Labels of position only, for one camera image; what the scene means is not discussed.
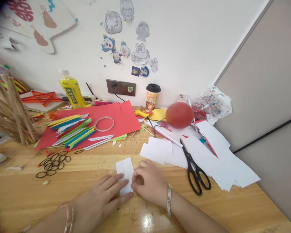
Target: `bundle of wooden sticks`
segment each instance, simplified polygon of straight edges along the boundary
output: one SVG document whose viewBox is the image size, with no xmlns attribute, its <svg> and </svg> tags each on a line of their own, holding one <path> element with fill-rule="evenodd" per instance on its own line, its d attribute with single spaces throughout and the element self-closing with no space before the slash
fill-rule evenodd
<svg viewBox="0 0 291 233">
<path fill-rule="evenodd" d="M 13 78 L 3 74 L 1 78 L 8 92 L 0 83 L 0 131 L 7 133 L 22 145 L 37 142 L 41 132 L 33 127 L 35 122 L 24 108 Z"/>
</svg>

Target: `wooden table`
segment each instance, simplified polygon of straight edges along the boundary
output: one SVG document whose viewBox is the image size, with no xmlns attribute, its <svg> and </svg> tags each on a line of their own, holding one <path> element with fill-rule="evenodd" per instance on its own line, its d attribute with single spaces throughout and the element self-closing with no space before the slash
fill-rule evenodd
<svg viewBox="0 0 291 233">
<path fill-rule="evenodd" d="M 108 142 L 78 155 L 69 152 L 71 162 L 54 176 L 43 179 L 37 179 L 35 175 L 43 170 L 42 167 L 37 168 L 37 164 L 46 158 L 45 153 L 34 150 L 33 145 L 21 146 L 13 141 L 1 145 L 0 153 L 8 156 L 9 162 L 0 166 L 0 232 L 19 232 L 43 220 L 64 201 L 85 191 L 95 180 L 106 174 L 116 174 L 115 163 L 120 160 L 131 157 L 136 168 L 144 159 L 139 152 L 149 136 L 146 131 L 137 132 L 135 140 L 128 136 L 125 141 L 120 141 L 122 147 L 119 143 L 112 146 L 112 142 Z M 6 170 L 7 167 L 20 165 L 25 165 L 21 171 Z M 157 166 L 174 190 L 229 232 L 291 233 L 289 220 L 256 183 L 246 188 L 233 186 L 230 192 L 226 192 L 210 178 L 212 189 L 197 196 L 189 184 L 186 169 L 171 164 Z M 166 209 L 135 193 L 95 232 L 171 233 L 184 232 L 184 229 L 173 215 L 167 216 Z"/>
</svg>

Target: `balloon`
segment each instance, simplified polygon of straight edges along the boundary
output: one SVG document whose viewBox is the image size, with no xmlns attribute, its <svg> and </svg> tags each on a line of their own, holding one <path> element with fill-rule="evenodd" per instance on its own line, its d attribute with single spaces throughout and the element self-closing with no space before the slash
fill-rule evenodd
<svg viewBox="0 0 291 233">
<path fill-rule="evenodd" d="M 176 102 L 170 105 L 166 111 L 166 121 L 174 128 L 186 128 L 194 119 L 194 113 L 190 105 Z"/>
</svg>

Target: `yellow drink bottle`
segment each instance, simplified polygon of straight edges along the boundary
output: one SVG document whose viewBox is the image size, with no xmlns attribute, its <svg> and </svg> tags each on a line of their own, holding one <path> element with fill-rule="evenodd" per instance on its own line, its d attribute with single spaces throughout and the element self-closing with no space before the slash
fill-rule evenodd
<svg viewBox="0 0 291 233">
<path fill-rule="evenodd" d="M 68 70 L 59 69 L 59 73 L 62 75 L 59 82 L 64 91 L 66 92 L 72 107 L 73 108 L 85 107 L 87 103 L 85 103 L 84 98 L 81 94 L 78 81 L 72 76 L 70 76 Z"/>
</svg>

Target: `cup lid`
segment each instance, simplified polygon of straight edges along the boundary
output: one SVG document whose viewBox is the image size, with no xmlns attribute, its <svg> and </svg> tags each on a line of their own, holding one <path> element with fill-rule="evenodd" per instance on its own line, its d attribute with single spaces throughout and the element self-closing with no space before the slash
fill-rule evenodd
<svg viewBox="0 0 291 233">
<path fill-rule="evenodd" d="M 147 91 L 150 92 L 154 92 L 154 93 L 158 93 L 161 92 L 161 88 L 159 87 L 159 85 L 151 83 L 146 87 Z"/>
</svg>

